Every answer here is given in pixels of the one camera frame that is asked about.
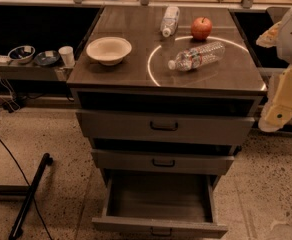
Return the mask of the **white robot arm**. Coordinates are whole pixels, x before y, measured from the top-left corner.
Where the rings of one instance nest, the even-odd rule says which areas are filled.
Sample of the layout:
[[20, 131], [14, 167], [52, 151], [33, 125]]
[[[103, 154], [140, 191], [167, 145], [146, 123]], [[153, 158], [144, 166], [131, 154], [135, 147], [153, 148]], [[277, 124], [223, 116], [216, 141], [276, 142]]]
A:
[[282, 73], [274, 73], [269, 80], [267, 98], [258, 127], [275, 132], [292, 119], [292, 7], [282, 19], [260, 35], [256, 44], [275, 47], [277, 57], [288, 63]]

